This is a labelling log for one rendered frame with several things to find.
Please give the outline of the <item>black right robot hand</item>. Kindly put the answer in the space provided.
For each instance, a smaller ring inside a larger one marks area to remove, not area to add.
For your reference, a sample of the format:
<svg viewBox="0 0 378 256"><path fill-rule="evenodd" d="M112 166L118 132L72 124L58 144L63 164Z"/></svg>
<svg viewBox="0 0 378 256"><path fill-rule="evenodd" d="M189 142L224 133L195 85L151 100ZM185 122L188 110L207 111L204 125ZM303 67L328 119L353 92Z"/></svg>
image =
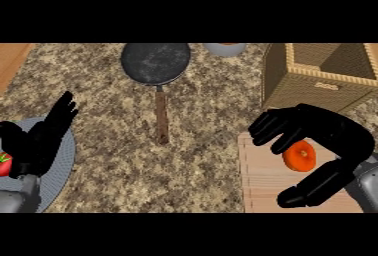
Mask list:
<svg viewBox="0 0 378 256"><path fill-rule="evenodd" d="M282 208L319 206L354 180L354 169L372 155L375 139L371 132L341 114L304 103L264 111L248 132L255 146L279 136L270 147L275 155L310 138L338 156L278 195Z"/></svg>

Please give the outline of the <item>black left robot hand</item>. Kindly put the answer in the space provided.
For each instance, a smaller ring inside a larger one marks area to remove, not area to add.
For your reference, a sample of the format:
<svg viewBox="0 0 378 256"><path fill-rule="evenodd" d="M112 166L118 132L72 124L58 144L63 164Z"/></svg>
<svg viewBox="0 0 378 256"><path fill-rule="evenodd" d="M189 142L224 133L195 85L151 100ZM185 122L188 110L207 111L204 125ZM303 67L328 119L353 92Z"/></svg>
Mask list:
<svg viewBox="0 0 378 256"><path fill-rule="evenodd" d="M28 174L41 177L46 174L77 113L72 93L66 91L44 120L34 124L28 132L13 122L0 122L1 148L12 156L10 178Z"/></svg>

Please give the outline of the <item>orange squash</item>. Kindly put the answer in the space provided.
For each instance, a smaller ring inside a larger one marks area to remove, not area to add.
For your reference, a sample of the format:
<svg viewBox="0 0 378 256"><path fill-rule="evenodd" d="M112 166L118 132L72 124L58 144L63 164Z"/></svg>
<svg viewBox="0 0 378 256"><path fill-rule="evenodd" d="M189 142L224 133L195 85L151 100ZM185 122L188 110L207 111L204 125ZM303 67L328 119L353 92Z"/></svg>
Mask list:
<svg viewBox="0 0 378 256"><path fill-rule="evenodd" d="M304 141L298 141L282 153L286 167L297 172L309 172L316 166L316 151Z"/></svg>

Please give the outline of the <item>wicker basket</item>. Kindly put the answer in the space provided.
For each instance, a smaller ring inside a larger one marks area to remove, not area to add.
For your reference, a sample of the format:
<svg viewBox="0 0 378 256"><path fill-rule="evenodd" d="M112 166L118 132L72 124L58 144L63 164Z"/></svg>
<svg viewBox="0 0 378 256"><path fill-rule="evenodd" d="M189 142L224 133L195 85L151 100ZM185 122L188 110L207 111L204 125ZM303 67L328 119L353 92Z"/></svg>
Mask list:
<svg viewBox="0 0 378 256"><path fill-rule="evenodd" d="M261 107L306 103L347 113L378 96L371 43L270 43L263 57Z"/></svg>

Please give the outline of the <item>pale wooden cutting board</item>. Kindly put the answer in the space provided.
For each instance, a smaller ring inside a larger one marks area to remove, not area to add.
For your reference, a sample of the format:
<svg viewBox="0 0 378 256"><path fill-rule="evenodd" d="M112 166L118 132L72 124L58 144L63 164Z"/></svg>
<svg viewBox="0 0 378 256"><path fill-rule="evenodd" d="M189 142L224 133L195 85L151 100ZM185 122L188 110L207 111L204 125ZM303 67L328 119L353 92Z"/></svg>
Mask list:
<svg viewBox="0 0 378 256"><path fill-rule="evenodd" d="M255 146L248 132L238 136L245 212L362 213L360 206L346 190L341 190L317 207L279 207L278 194L306 178L309 172L297 172L286 167L282 156L270 151L272 144L273 141L263 146Z"/></svg>

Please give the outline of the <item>grey round plate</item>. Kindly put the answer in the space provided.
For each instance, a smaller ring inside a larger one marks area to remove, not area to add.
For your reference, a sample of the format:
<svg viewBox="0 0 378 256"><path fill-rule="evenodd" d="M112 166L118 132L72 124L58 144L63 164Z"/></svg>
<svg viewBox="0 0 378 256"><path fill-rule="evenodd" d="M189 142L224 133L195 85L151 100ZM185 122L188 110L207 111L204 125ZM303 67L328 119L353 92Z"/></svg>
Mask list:
<svg viewBox="0 0 378 256"><path fill-rule="evenodd" d="M34 124L44 120L43 117L32 117L24 120L12 120L25 132L30 131ZM1 148L1 139L0 139L0 152L4 152ZM66 180L69 178L69 174L72 171L75 162L75 140L71 129L68 129L65 136L62 138L61 147L58 150L56 158L50 167L49 172L40 178L40 197L41 203L37 208L37 213L44 212L49 208L52 202L55 201ZM19 191L22 188L22 181L12 179L9 177L0 177L0 190Z"/></svg>

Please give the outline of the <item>grey cup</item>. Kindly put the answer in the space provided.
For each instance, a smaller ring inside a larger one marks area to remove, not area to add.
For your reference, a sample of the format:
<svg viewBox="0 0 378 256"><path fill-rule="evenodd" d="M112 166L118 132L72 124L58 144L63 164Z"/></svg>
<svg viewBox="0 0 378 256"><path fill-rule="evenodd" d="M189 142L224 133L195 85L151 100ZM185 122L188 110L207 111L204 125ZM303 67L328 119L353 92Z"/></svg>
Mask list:
<svg viewBox="0 0 378 256"><path fill-rule="evenodd" d="M205 49L211 54L221 57L235 57L247 48L245 43L205 43Z"/></svg>

